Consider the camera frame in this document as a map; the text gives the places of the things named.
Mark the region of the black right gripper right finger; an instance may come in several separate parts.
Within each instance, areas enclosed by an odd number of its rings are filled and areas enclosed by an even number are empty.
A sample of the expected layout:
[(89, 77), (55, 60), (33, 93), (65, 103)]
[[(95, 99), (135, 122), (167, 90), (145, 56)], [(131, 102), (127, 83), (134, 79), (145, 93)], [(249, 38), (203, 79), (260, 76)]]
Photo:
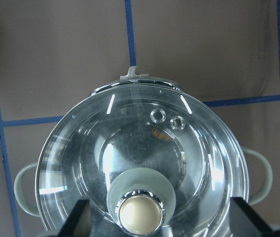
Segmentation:
[(271, 237), (271, 227), (241, 197), (230, 198), (230, 230), (234, 237)]

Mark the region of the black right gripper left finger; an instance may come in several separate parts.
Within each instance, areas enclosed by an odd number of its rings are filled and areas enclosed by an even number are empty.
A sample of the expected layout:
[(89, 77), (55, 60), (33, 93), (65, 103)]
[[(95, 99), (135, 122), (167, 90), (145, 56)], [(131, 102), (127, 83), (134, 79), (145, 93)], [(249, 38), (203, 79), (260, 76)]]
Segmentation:
[(89, 237), (92, 221), (90, 203), (87, 199), (78, 200), (57, 237)]

